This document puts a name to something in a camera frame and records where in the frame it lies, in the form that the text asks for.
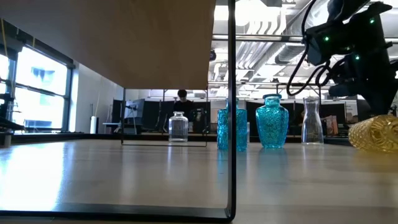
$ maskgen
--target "ceiling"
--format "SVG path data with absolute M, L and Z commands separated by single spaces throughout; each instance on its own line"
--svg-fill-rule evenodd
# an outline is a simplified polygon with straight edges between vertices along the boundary
M 259 1 L 261 0 L 243 0 L 243 1 Z M 217 7 L 226 6 L 227 0 L 217 0 Z M 328 17 L 327 3 L 329 0 L 318 0 L 314 5 L 308 19 L 306 28 L 311 26 L 317 26 L 326 22 Z M 238 9 L 242 7 L 242 4 L 236 6 L 236 17 L 238 21 Z M 284 9 L 277 8 L 277 13 L 274 17 L 268 16 L 265 21 L 249 21 L 245 26 L 237 26 L 237 34 L 269 34 L 269 35 L 300 35 L 300 25 L 302 22 L 303 13 L 301 10 L 309 3 L 309 0 L 296 0 L 295 5 L 288 5 Z M 218 20 L 217 7 L 215 12 L 215 23 L 213 27 L 214 34 L 227 34 L 228 33 L 228 21 Z M 270 7 L 260 7 L 262 11 L 267 12 L 271 10 L 273 12 L 275 8 L 270 9 Z M 396 21 L 398 21 L 398 4 L 395 8 L 389 12 L 382 14 L 382 23 L 384 26 L 384 32 L 386 37 L 398 37 L 398 26 L 396 26 Z M 228 43 L 223 41 L 213 41 L 211 44 L 212 48 L 216 50 L 218 59 L 214 62 L 210 62 L 209 66 L 209 80 L 212 81 L 227 81 L 228 74 L 226 74 L 228 60 Z M 292 74 L 295 65 L 298 62 L 299 57 L 302 55 L 304 50 L 303 46 L 297 44 L 285 44 L 285 43 L 259 43 L 259 42 L 237 42 L 237 71 L 236 79 L 237 82 L 271 82 L 273 79 L 277 78 L 279 82 L 288 82 L 290 75 Z M 389 48 L 390 58 L 398 58 L 398 45 Z M 334 64 L 341 57 L 333 57 L 331 59 L 331 64 Z M 305 63 L 302 65 L 296 74 L 294 82 L 305 82 L 308 77 L 316 69 L 314 66 Z M 217 94 L 217 89 L 223 89 L 222 85 L 212 86 L 212 93 Z M 258 94 L 258 91 L 267 88 L 274 88 L 272 86 L 252 86 L 255 91 L 253 94 Z M 240 86 L 240 93 L 244 92 L 247 96 L 247 85 L 245 88 Z

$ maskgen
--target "desk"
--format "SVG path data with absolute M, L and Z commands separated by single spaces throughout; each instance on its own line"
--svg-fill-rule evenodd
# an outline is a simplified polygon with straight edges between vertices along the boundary
M 212 142 L 207 148 L 53 142 L 0 150 L 0 161 L 2 209 L 51 209 L 54 203 L 226 204 L 227 157 Z M 233 223 L 396 223 L 397 161 L 398 155 L 346 146 L 286 144 L 285 150 L 266 151 L 250 143 L 247 152 L 238 153 Z

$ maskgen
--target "glass vase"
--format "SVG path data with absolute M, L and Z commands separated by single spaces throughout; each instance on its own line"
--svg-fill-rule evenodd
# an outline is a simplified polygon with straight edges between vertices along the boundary
M 184 112 L 175 111 L 174 116 L 169 119 L 169 141 L 188 141 L 188 118 L 183 116 Z
M 245 151 L 248 147 L 248 112 L 238 108 L 236 99 L 236 149 Z M 220 150 L 228 149 L 228 102 L 225 109 L 218 111 L 217 147 Z
M 322 123 L 319 117 L 319 97 L 305 97 L 304 108 L 301 142 L 303 144 L 323 144 Z
M 398 153 L 398 118 L 380 115 L 349 129 L 349 141 L 357 149 Z
M 282 148 L 289 127 L 289 112 L 280 105 L 280 94 L 264 95 L 265 105 L 256 110 L 257 130 L 264 149 Z

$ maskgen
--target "white wall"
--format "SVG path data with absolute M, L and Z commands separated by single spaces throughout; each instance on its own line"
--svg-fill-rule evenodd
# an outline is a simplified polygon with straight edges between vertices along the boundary
M 135 93 L 129 92 L 128 97 L 135 97 Z M 98 101 L 96 114 L 99 117 L 98 132 L 103 134 L 104 125 L 102 124 L 106 121 L 109 106 L 113 103 L 113 99 L 121 100 L 123 98 L 123 88 L 88 67 L 79 64 L 76 67 L 76 73 L 73 74 L 71 98 L 70 131 L 90 132 L 90 104 L 93 104 L 94 114 Z

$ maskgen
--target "teal vase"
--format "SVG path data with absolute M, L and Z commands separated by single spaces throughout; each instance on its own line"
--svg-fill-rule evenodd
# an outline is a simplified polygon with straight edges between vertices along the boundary
M 248 112 L 238 108 L 236 99 L 236 149 L 243 152 L 248 147 Z M 228 150 L 228 101 L 227 107 L 218 111 L 217 146 Z
M 257 130 L 262 146 L 282 148 L 289 126 L 289 112 L 280 105 L 280 94 L 263 96 L 265 105 L 256 110 Z

